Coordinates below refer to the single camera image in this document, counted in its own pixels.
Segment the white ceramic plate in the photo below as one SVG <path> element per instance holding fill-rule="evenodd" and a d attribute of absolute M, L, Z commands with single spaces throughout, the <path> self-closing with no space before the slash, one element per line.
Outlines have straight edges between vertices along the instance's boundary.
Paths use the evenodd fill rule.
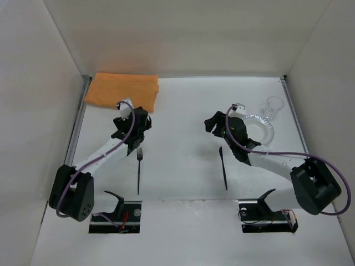
<path fill-rule="evenodd" d="M 275 131 L 272 124 L 260 115 L 246 115 L 242 118 L 248 137 L 268 146 L 274 139 Z"/>

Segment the black plastic knife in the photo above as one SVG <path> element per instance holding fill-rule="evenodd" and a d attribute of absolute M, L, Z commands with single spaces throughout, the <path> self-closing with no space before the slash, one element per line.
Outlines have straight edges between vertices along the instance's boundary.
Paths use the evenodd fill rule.
<path fill-rule="evenodd" d="M 224 164 L 224 156 L 223 156 L 222 146 L 220 146 L 220 148 L 219 148 L 219 155 L 220 155 L 221 164 L 222 164 L 222 174 L 223 174 L 223 178 L 224 178 L 225 190 L 228 190 L 227 176 L 226 176 L 226 170 L 225 170 L 225 164 Z"/>

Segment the black plastic fork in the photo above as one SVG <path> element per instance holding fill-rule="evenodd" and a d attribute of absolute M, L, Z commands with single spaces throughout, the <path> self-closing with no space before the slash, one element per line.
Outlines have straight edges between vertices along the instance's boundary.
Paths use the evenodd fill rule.
<path fill-rule="evenodd" d="M 137 194 L 139 195 L 140 192 L 140 165 L 141 161 L 143 160 L 143 149 L 139 147 L 137 149 L 137 161 L 138 161 L 138 177 L 137 177 Z"/>

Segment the clear plastic cup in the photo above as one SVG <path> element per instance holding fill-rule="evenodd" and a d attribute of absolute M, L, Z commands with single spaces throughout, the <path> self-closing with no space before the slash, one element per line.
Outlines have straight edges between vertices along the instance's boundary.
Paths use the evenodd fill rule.
<path fill-rule="evenodd" d="M 262 109 L 262 114 L 266 119 L 272 120 L 284 107 L 284 102 L 277 96 L 270 96 Z"/>

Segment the orange cloth placemat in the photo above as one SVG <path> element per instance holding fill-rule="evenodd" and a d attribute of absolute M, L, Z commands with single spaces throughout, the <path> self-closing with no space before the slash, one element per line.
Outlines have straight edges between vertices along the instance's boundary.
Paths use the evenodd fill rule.
<path fill-rule="evenodd" d="M 134 107 L 154 111 L 159 92 L 156 75 L 96 73 L 84 101 L 103 108 L 115 108 L 118 101 L 129 98 Z"/>

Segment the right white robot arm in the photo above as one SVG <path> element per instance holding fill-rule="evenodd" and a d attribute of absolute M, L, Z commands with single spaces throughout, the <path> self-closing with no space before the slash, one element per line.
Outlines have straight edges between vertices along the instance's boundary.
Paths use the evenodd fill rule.
<path fill-rule="evenodd" d="M 233 156 L 241 163 L 268 170 L 292 183 L 287 199 L 271 200 L 269 206 L 277 209 L 302 208 L 312 215 L 320 214 L 342 193 L 339 184 L 320 159 L 273 155 L 261 143 L 247 135 L 243 119 L 227 117 L 218 111 L 204 121 L 205 131 L 225 140 Z"/>

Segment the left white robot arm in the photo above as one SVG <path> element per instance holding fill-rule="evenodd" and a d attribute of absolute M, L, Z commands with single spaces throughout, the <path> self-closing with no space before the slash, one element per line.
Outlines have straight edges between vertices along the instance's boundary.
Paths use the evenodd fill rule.
<path fill-rule="evenodd" d="M 109 161 L 128 157 L 144 141 L 151 128 L 149 113 L 127 101 L 117 104 L 120 116 L 113 120 L 116 132 L 96 152 L 73 166 L 63 164 L 56 173 L 49 198 L 50 208 L 60 218 L 85 220 L 94 210 L 94 173 Z"/>

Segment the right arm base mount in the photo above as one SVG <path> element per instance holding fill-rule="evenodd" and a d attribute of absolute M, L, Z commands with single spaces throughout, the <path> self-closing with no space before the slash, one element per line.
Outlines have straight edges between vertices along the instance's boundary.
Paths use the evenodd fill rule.
<path fill-rule="evenodd" d="M 293 210 L 272 211 L 265 199 L 275 189 L 259 198 L 238 200 L 237 213 L 243 233 L 296 233 L 298 220 Z"/>

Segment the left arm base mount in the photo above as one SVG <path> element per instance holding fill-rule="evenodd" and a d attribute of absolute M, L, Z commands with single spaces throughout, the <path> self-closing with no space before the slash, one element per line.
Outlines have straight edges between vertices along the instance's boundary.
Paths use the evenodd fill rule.
<path fill-rule="evenodd" d="M 111 212 L 92 214 L 89 223 L 89 234 L 138 234 L 142 201 L 126 201 L 122 196 L 104 191 L 115 197 L 115 209 Z"/>

